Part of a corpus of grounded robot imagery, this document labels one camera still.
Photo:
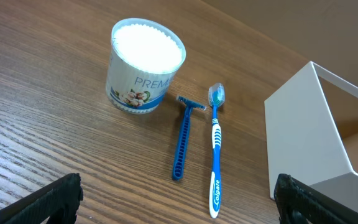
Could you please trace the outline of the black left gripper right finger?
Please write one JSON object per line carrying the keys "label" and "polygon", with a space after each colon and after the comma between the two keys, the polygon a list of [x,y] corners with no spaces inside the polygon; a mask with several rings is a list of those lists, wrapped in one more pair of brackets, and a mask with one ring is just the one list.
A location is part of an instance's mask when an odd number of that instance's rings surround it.
{"label": "black left gripper right finger", "polygon": [[280,224],[358,224],[358,213],[288,174],[279,174],[273,191]]}

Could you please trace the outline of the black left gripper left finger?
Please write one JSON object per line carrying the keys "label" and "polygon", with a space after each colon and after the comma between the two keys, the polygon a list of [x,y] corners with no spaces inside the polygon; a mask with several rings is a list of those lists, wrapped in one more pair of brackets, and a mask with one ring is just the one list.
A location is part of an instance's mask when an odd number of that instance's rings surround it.
{"label": "black left gripper left finger", "polygon": [[79,173],[67,174],[0,210],[0,224],[74,224],[83,200]]}

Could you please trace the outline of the blue disposable razor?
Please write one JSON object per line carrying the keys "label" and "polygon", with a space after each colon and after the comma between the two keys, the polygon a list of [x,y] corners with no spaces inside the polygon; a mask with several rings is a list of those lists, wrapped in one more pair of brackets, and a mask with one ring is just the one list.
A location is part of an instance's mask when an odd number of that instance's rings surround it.
{"label": "blue disposable razor", "polygon": [[175,150],[175,158],[173,161],[173,169],[172,169],[172,179],[175,181],[181,180],[183,178],[183,171],[185,167],[185,159],[186,159],[186,150],[188,145],[188,138],[190,135],[191,129],[191,113],[194,108],[205,110],[206,106],[199,104],[195,101],[189,100],[183,96],[178,95],[176,98],[177,101],[184,103],[185,112],[183,115],[183,119],[180,125],[180,132],[178,135],[177,146]]}

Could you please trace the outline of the blue white toothbrush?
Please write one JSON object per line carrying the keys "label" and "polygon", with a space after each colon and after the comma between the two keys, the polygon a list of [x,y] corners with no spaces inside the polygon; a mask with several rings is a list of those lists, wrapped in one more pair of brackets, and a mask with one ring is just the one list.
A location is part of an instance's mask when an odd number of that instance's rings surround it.
{"label": "blue white toothbrush", "polygon": [[212,107],[212,147],[213,164],[211,169],[211,181],[209,188],[209,214],[211,218],[216,218],[219,214],[222,199],[222,180],[220,168],[220,154],[222,143],[222,131],[218,121],[218,108],[225,101],[223,84],[216,83],[209,88],[209,105]]}

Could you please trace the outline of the cotton swab tub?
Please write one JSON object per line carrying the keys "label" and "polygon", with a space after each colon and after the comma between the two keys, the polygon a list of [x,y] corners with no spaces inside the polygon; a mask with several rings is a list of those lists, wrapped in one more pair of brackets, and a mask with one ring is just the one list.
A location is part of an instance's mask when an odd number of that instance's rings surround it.
{"label": "cotton swab tub", "polygon": [[147,19],[123,19],[111,31],[106,94],[120,110],[149,113],[185,59],[186,48],[170,29]]}

